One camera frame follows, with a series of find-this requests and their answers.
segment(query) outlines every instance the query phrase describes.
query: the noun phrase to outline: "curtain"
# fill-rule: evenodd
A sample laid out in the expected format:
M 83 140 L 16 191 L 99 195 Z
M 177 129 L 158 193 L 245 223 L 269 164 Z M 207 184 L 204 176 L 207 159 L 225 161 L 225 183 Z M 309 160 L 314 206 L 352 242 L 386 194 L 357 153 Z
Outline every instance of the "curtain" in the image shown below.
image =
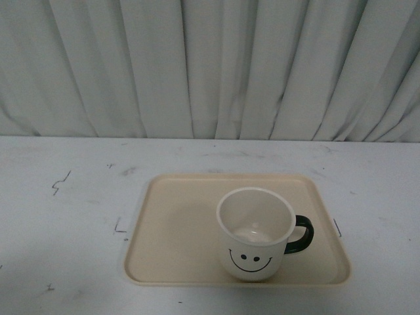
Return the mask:
M 420 142 L 420 0 L 0 1 L 0 135 Z

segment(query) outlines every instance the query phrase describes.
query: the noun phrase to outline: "white mug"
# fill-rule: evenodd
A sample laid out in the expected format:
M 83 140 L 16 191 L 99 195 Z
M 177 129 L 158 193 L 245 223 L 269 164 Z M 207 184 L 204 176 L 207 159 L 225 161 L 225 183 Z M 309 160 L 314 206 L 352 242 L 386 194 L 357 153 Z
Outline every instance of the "white mug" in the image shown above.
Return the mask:
M 310 220 L 295 215 L 280 195 L 259 187 L 244 187 L 225 195 L 217 205 L 219 259 L 231 275 L 255 282 L 277 272 L 284 254 L 307 248 L 314 237 Z M 304 236 L 287 240 L 296 226 Z

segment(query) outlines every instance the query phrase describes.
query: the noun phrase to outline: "table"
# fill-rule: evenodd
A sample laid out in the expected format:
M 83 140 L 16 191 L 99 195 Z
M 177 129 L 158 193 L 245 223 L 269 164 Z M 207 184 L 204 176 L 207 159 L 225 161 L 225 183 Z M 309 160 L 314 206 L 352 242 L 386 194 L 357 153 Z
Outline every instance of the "table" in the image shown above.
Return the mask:
M 338 288 L 140 287 L 123 260 L 162 173 L 299 173 L 352 263 Z M 0 137 L 0 313 L 418 314 L 420 144 Z

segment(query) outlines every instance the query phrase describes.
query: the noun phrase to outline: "mug rim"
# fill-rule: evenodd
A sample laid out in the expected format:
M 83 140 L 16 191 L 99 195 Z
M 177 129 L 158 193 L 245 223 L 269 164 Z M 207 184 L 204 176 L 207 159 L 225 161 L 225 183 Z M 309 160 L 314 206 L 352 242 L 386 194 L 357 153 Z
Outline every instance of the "mug rim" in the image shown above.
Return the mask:
M 267 194 L 270 194 L 272 196 L 274 196 L 275 198 L 279 199 L 281 202 L 283 202 L 287 208 L 287 210 L 289 211 L 290 215 L 291 215 L 291 224 L 289 229 L 287 230 L 287 232 L 280 238 L 275 239 L 274 241 L 247 241 L 243 238 L 240 238 L 238 236 L 236 236 L 235 234 L 231 233 L 231 231 L 229 231 L 229 229 L 224 225 L 222 218 L 221 218 L 221 207 L 222 204 L 225 202 L 226 199 L 228 199 L 231 195 L 236 194 L 237 192 L 241 192 L 244 190 L 258 190 L 261 192 L 265 192 Z M 217 216 L 217 222 L 219 223 L 219 226 L 222 228 L 222 230 L 228 234 L 231 238 L 233 238 L 234 240 L 249 245 L 249 246 L 253 246 L 253 247 L 269 247 L 269 246 L 273 246 L 273 245 L 277 245 L 279 243 L 284 242 L 285 240 L 287 240 L 289 238 L 289 236 L 293 233 L 295 227 L 296 227 L 296 214 L 292 208 L 292 206 L 290 205 L 290 203 L 284 199 L 284 197 L 282 197 L 281 195 L 268 190 L 266 188 L 261 188 L 261 187 L 253 187 L 253 186 L 248 186 L 248 187 L 241 187 L 241 188 L 237 188 L 235 190 L 231 190 L 230 192 L 228 192 L 227 194 L 225 194 L 222 199 L 220 199 L 219 204 L 217 205 L 217 212 L 216 212 L 216 216 Z

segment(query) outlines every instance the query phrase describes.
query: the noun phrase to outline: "beige tray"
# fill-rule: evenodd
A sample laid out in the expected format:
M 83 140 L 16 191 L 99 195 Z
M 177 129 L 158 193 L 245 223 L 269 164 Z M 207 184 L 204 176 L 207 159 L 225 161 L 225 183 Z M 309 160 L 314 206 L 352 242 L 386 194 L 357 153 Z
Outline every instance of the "beige tray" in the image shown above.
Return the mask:
M 217 258 L 216 206 L 227 192 L 258 186 L 282 195 L 315 229 L 311 245 L 283 258 L 265 282 L 246 283 L 224 271 Z M 302 231 L 292 234 L 298 238 Z M 350 263 L 315 184 L 301 175 L 171 174 L 149 185 L 127 256 L 125 271 L 138 285 L 278 287 L 337 285 Z

